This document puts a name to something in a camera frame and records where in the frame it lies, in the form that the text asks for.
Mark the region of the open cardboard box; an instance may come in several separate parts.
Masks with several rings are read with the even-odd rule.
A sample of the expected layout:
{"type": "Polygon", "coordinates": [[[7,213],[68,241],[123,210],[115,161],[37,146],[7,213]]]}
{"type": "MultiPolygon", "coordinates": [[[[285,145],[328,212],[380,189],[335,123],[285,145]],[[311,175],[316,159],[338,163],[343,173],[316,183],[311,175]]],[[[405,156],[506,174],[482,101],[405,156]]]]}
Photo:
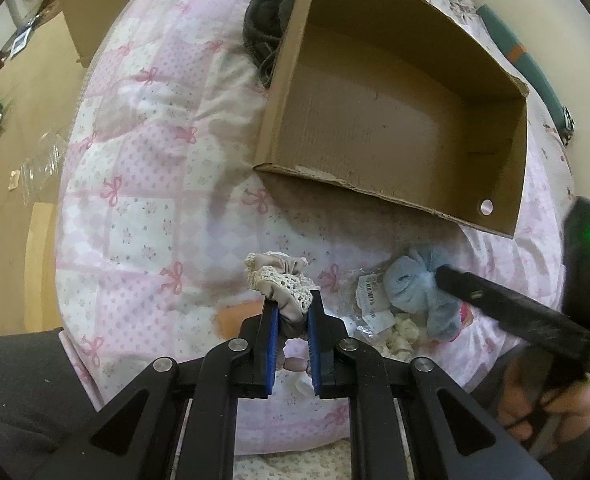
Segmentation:
{"type": "Polygon", "coordinates": [[[296,0],[254,166],[509,237],[527,96],[426,0],[296,0]]]}

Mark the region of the teal orange bolster pillow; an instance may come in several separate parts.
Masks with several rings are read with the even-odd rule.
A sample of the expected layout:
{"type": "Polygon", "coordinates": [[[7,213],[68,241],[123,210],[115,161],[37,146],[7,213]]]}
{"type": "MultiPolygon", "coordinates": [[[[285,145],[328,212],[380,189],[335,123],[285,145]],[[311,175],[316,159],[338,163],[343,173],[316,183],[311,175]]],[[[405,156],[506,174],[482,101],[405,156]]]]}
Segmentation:
{"type": "Polygon", "coordinates": [[[478,6],[477,14],[496,46],[516,70],[526,77],[530,86],[537,91],[554,122],[560,140],[567,146],[575,132],[575,122],[568,108],[558,98],[543,70],[526,50],[507,24],[500,19],[488,4],[478,6]]]}

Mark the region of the beige lace scrunchie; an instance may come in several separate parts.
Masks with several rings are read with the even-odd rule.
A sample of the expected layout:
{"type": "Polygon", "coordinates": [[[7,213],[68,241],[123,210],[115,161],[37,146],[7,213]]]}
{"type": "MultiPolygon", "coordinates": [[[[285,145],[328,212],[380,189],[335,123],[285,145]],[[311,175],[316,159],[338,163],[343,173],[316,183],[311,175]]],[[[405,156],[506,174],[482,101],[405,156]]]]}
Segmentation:
{"type": "Polygon", "coordinates": [[[306,331],[316,283],[304,273],[308,261],[284,252],[251,252],[245,260],[249,287],[278,307],[278,322],[287,339],[306,331]]]}

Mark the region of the pink rubber duck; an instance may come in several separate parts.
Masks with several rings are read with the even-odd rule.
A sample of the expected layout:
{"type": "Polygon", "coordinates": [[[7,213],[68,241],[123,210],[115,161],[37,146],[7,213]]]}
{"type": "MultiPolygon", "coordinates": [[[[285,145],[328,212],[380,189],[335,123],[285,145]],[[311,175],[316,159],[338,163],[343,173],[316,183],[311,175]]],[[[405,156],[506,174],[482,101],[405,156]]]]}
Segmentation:
{"type": "Polygon", "coordinates": [[[474,315],[472,307],[469,304],[462,304],[460,309],[460,320],[463,328],[470,326],[473,323],[474,315]]]}

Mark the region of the dark trouser leg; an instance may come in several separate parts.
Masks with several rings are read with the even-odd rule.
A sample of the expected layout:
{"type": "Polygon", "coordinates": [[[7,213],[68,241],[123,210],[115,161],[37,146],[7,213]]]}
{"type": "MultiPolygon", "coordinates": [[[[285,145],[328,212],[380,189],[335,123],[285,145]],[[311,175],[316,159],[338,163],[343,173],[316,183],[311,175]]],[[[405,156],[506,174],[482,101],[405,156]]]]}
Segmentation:
{"type": "Polygon", "coordinates": [[[0,336],[0,479],[29,479],[96,414],[60,330],[0,336]]]}

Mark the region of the light blue fluffy scrunchie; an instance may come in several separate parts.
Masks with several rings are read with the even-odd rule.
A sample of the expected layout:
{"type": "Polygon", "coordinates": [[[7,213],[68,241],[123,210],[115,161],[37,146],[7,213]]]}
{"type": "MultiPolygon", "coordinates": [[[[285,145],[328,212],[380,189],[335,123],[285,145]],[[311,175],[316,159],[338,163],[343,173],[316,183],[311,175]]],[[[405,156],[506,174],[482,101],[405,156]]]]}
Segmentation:
{"type": "Polygon", "coordinates": [[[402,312],[424,315],[427,336],[436,341],[452,341],[462,330],[462,301],[436,283],[437,269],[450,263],[439,246],[413,246],[388,266],[383,277],[390,304],[402,312]]]}

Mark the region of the cream fluffy scrunchie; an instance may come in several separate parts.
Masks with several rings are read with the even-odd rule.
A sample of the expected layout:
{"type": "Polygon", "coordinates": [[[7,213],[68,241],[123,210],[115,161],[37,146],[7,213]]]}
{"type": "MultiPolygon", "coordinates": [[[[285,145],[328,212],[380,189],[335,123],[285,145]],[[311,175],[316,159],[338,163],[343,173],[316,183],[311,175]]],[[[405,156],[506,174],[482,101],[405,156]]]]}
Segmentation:
{"type": "Polygon", "coordinates": [[[420,328],[408,314],[396,314],[395,324],[385,330],[375,348],[387,359],[409,363],[420,341],[420,328]]]}

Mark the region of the pink patterned quilt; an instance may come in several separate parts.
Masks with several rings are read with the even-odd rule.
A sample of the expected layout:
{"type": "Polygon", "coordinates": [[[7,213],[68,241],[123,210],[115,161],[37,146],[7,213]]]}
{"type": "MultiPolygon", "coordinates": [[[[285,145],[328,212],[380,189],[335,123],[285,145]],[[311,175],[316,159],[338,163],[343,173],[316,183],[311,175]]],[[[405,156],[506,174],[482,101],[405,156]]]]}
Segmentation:
{"type": "Polygon", "coordinates": [[[154,359],[216,346],[218,312],[254,298],[252,252],[306,258],[338,315],[353,308],[359,271],[425,242],[463,270],[560,302],[558,210],[572,177],[538,96],[511,238],[260,174],[267,93],[242,45],[248,2],[130,0],[86,74],[62,177],[56,287],[62,344],[96,408],[154,359]]]}

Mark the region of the clear plastic label bag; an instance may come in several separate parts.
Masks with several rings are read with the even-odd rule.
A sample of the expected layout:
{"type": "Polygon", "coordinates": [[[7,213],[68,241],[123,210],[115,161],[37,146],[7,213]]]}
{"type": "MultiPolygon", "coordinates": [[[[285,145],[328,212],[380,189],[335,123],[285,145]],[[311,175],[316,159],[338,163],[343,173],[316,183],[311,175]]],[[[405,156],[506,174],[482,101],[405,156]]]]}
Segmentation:
{"type": "Polygon", "coordinates": [[[391,336],[396,318],[384,289],[383,272],[360,272],[350,278],[347,306],[354,336],[373,346],[391,336]]]}

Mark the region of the white cloth bunny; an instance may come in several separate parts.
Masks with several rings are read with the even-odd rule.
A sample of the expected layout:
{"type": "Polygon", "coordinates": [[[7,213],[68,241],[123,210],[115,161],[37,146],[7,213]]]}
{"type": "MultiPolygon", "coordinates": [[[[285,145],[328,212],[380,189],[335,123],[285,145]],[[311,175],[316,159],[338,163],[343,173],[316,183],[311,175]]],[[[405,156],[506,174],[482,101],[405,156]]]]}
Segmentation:
{"type": "Polygon", "coordinates": [[[312,384],[312,378],[305,372],[298,375],[295,382],[295,388],[302,396],[306,396],[307,398],[313,398],[316,395],[312,384]]]}

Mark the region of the black cloth bundle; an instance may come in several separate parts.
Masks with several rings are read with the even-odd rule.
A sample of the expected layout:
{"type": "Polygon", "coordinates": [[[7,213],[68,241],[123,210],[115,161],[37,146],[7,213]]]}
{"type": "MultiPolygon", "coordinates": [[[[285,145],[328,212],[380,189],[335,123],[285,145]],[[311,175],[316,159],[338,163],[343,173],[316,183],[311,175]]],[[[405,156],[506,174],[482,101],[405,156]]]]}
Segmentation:
{"type": "Polygon", "coordinates": [[[296,0],[250,0],[244,15],[243,44],[258,68],[260,84],[269,88],[290,14],[296,0]]]}

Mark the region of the orange soft roll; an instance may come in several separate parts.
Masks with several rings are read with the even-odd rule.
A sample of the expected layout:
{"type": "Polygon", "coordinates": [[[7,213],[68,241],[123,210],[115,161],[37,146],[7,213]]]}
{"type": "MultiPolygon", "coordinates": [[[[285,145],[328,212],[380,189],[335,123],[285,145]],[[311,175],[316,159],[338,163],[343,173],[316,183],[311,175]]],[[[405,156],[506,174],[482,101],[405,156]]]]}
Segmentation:
{"type": "Polygon", "coordinates": [[[252,300],[219,311],[217,319],[221,337],[223,339],[237,337],[246,318],[260,315],[262,308],[262,300],[252,300]]]}

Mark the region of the clear plastic wrapper on floor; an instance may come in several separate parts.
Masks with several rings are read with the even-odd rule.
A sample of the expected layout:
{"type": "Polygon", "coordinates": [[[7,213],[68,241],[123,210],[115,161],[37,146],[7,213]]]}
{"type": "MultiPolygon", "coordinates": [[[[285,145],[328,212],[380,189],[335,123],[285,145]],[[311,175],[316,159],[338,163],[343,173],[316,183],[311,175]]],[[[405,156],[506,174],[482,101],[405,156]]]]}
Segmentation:
{"type": "Polygon", "coordinates": [[[42,134],[32,154],[19,167],[19,187],[25,206],[40,200],[60,178],[67,150],[68,141],[58,132],[42,134]]]}

